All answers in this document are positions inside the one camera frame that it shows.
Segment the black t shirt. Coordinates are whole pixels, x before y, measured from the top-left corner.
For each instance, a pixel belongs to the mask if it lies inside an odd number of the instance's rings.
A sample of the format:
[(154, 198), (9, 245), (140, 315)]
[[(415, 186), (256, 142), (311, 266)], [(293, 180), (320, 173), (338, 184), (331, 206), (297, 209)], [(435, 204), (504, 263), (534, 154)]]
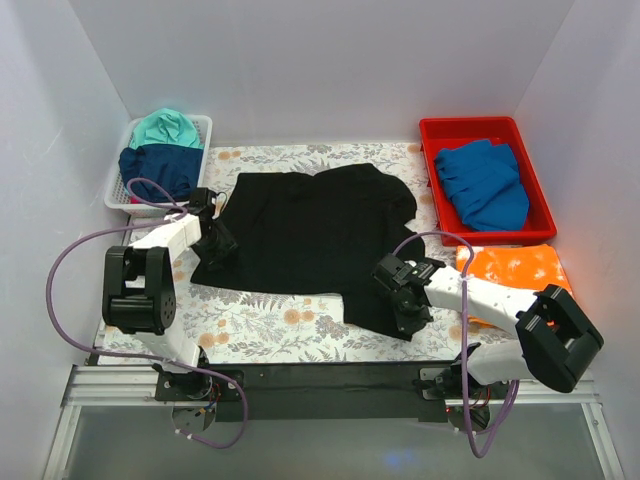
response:
[(241, 173), (220, 219), (236, 250), (217, 266), (199, 264), (194, 284), (270, 294), (338, 294), (345, 323), (408, 341), (372, 272), (394, 249), (425, 255), (407, 243), (417, 202), (400, 179), (371, 164), (316, 175)]

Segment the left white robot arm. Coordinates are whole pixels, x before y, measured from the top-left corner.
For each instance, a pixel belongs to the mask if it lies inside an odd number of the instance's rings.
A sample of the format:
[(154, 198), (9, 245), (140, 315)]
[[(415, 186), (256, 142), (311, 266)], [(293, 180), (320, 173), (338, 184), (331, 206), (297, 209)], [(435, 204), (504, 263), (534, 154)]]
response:
[(105, 323), (140, 341), (155, 359), (153, 368), (171, 388), (201, 400), (215, 385), (202, 347), (189, 339), (176, 320), (178, 310), (173, 262), (193, 250), (212, 270), (237, 249), (216, 217), (217, 194), (197, 188), (187, 214), (168, 215), (168, 222), (129, 246), (110, 248), (105, 256), (102, 314)]

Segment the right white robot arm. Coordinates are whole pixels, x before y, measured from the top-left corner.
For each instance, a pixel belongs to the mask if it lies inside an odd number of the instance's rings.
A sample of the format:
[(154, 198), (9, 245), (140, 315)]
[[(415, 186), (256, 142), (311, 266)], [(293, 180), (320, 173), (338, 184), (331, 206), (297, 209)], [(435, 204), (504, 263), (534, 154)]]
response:
[(507, 332), (511, 340), (472, 345), (433, 384), (475, 397), (488, 385), (536, 380), (560, 393), (574, 390), (604, 339), (573, 296), (549, 284), (541, 291), (466, 278), (435, 259), (405, 262), (389, 254), (373, 278), (386, 290), (398, 328), (414, 333), (431, 308), (467, 313)]

